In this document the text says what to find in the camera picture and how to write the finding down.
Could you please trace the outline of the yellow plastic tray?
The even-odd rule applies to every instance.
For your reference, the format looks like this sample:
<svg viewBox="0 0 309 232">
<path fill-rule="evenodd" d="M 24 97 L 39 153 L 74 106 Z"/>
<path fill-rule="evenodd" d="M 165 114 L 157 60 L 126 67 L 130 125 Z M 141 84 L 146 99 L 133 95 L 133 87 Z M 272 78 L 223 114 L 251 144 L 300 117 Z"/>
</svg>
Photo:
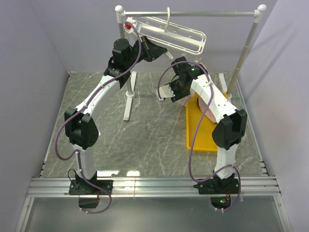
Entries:
<svg viewBox="0 0 309 232">
<path fill-rule="evenodd" d="M 197 103 L 198 97 L 199 96 L 195 94 L 186 105 L 186 146 L 188 150 L 191 149 L 197 123 L 202 114 Z M 206 116 L 204 116 L 197 131 L 193 151 L 217 153 L 217 145 L 212 138 L 212 131 L 215 127 L 216 123 L 211 122 Z"/>
</svg>

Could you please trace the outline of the white metal clothes rack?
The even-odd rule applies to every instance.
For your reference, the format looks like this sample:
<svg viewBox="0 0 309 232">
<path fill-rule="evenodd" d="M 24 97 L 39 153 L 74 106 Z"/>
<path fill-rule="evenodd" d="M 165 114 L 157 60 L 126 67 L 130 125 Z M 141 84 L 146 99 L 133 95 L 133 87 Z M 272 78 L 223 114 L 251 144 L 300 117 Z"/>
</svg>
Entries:
<svg viewBox="0 0 309 232">
<path fill-rule="evenodd" d="M 261 4 L 252 12 L 172 12 L 169 8 L 163 12 L 126 12 L 121 5 L 115 7 L 120 36 L 127 39 L 129 35 L 137 38 L 145 36 L 153 44 L 193 55 L 196 59 L 202 54 L 206 44 L 206 34 L 181 26 L 170 21 L 172 16 L 252 16 L 253 26 L 248 35 L 246 45 L 251 44 L 257 25 L 261 22 L 266 5 Z"/>
</svg>

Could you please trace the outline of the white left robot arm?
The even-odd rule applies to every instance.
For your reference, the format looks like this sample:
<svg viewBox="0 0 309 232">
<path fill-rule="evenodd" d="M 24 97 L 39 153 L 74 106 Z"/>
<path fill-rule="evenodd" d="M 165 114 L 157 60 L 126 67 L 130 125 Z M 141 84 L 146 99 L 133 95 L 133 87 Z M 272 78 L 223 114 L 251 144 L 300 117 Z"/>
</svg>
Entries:
<svg viewBox="0 0 309 232">
<path fill-rule="evenodd" d="M 69 193 L 84 195 L 79 199 L 79 208 L 95 214 L 101 195 L 111 196 L 112 180 L 99 180 L 94 165 L 93 146 L 98 140 L 96 121 L 108 100 L 118 92 L 131 76 L 130 70 L 139 62 L 152 62 L 168 50 L 152 43 L 147 37 L 138 38 L 134 45 L 121 38 L 113 43 L 112 56 L 103 76 L 89 96 L 75 108 L 65 111 L 65 135 L 73 145 L 77 160 L 75 179 Z"/>
</svg>

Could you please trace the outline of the pink underwear in tray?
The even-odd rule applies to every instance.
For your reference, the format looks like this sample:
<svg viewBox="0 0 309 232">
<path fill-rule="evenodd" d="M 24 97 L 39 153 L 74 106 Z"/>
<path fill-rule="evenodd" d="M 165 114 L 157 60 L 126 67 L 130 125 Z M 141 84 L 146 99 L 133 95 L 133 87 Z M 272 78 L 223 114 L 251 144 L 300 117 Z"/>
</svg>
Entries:
<svg viewBox="0 0 309 232">
<path fill-rule="evenodd" d="M 220 113 L 218 110 L 218 107 L 215 106 L 214 99 L 211 100 L 211 103 L 206 110 L 206 107 L 208 106 L 208 102 L 204 101 L 201 97 L 198 97 L 197 99 L 198 106 L 201 110 L 201 112 L 204 112 L 205 116 L 213 123 L 218 123 L 220 120 Z"/>
</svg>

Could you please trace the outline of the white end hanger clip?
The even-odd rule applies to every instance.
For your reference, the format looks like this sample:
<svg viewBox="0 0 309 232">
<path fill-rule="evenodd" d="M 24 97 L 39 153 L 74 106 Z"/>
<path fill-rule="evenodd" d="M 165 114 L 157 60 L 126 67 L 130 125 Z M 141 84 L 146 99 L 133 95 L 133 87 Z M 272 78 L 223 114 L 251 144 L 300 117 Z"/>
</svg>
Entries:
<svg viewBox="0 0 309 232">
<path fill-rule="evenodd" d="M 198 64 L 203 64 L 203 62 L 201 61 L 201 56 L 195 56 L 194 62 Z"/>
</svg>

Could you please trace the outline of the white plastic clip hanger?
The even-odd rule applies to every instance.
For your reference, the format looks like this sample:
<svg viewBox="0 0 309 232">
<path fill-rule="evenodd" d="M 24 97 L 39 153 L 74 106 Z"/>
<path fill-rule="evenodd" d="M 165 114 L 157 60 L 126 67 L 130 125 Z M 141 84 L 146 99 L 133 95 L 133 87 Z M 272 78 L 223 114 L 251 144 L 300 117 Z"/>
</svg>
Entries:
<svg viewBox="0 0 309 232">
<path fill-rule="evenodd" d="M 151 42 L 162 47 L 194 56 L 201 55 L 207 40 L 206 34 L 172 23 L 169 8 L 167 14 L 164 20 L 154 16 L 129 16 L 125 12 L 126 21 L 133 19 L 142 23 L 140 36 L 147 36 Z"/>
</svg>

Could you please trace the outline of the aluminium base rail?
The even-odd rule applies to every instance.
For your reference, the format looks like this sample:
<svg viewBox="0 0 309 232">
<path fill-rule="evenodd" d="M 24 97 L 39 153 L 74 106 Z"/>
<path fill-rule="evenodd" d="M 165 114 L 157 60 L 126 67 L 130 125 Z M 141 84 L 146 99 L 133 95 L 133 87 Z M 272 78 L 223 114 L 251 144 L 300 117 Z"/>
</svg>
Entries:
<svg viewBox="0 0 309 232">
<path fill-rule="evenodd" d="M 112 198 L 142 197 L 198 197 L 194 182 L 185 176 L 164 177 L 114 177 Z M 70 181 L 67 178 L 33 178 L 30 182 L 26 199 L 17 223 L 16 231 L 23 232 L 35 198 L 70 197 Z M 242 196 L 273 196 L 283 231 L 292 231 L 287 216 L 281 191 L 274 176 L 241 177 Z"/>
</svg>

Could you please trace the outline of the white pink underwear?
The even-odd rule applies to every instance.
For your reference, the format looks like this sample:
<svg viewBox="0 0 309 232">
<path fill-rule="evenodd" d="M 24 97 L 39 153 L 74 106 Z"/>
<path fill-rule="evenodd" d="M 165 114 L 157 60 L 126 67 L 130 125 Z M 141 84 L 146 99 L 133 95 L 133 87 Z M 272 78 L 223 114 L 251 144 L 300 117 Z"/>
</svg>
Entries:
<svg viewBox="0 0 309 232">
<path fill-rule="evenodd" d="M 206 66 L 203 62 L 199 61 L 198 64 L 200 64 L 205 70 L 207 70 L 207 68 L 206 68 Z M 192 99 L 194 97 L 194 95 L 195 95 L 195 92 L 193 90 L 190 90 L 190 95 L 184 98 L 183 106 L 186 106 L 188 101 L 190 99 Z"/>
</svg>

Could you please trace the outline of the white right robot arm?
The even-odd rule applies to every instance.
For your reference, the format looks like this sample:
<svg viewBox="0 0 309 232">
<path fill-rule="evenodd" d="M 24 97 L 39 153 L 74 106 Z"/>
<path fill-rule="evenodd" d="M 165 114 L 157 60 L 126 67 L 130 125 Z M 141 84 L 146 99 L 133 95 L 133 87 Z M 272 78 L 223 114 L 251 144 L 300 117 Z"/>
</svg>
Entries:
<svg viewBox="0 0 309 232">
<path fill-rule="evenodd" d="M 245 134 L 247 112 L 239 110 L 228 101 L 200 64 L 180 57 L 171 66 L 178 77 L 171 83 L 171 90 L 175 95 L 172 101 L 188 96 L 189 90 L 193 90 L 206 103 L 202 113 L 210 111 L 216 123 L 211 133 L 217 146 L 216 166 L 210 177 L 194 179 L 195 187 L 205 194 L 240 194 L 240 175 L 235 167 L 235 157 Z"/>
</svg>

